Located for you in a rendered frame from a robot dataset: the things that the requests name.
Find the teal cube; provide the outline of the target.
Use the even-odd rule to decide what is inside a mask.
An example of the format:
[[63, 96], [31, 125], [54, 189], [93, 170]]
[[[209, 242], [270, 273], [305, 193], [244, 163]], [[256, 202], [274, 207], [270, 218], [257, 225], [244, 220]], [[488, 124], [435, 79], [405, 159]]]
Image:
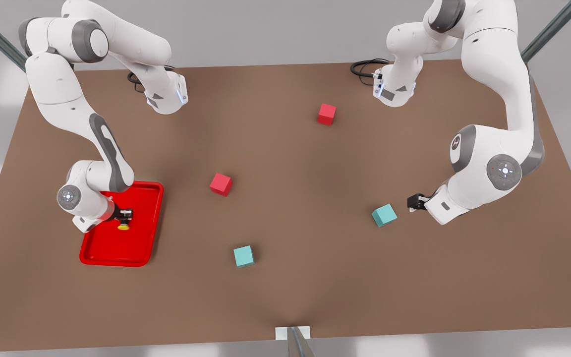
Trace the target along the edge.
[[252, 266], [255, 264], [251, 246], [243, 246], [233, 249], [235, 264], [238, 268]]
[[394, 211], [394, 208], [390, 204], [386, 204], [384, 206], [380, 206], [376, 208], [372, 213], [372, 219], [374, 219], [376, 226], [383, 227], [388, 225], [389, 223], [396, 221], [398, 218], [397, 214]]

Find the white post foot plate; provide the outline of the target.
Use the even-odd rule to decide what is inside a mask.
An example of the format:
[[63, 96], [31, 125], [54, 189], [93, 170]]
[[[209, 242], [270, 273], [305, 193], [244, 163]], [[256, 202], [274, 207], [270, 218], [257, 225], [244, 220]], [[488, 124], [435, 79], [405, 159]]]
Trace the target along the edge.
[[[302, 333], [302, 335], [305, 339], [311, 339], [309, 326], [297, 327], [297, 328]], [[277, 340], [277, 341], [286, 340], [287, 339], [287, 331], [288, 331], [288, 327], [276, 327], [275, 328], [275, 333], [276, 333], [275, 334], [275, 340]]]

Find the red plastic tray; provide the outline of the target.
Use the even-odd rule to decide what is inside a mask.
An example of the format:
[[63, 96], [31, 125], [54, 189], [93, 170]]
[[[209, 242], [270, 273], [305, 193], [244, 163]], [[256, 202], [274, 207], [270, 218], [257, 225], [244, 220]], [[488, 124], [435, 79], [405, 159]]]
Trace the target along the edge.
[[84, 235], [79, 258], [99, 266], [141, 267], [149, 262], [156, 237], [164, 187], [157, 181], [135, 181], [123, 193], [102, 192], [120, 208], [131, 208], [134, 217], [128, 230], [118, 221], [102, 222]]

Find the red cube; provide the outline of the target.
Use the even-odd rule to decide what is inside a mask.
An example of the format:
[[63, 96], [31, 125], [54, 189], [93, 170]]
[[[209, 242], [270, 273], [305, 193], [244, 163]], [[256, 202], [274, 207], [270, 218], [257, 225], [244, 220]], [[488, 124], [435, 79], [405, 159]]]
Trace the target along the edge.
[[209, 187], [213, 192], [226, 197], [232, 188], [232, 183], [231, 177], [216, 173]]
[[323, 103], [320, 106], [317, 122], [331, 126], [333, 124], [333, 120], [335, 120], [335, 113], [336, 106]]

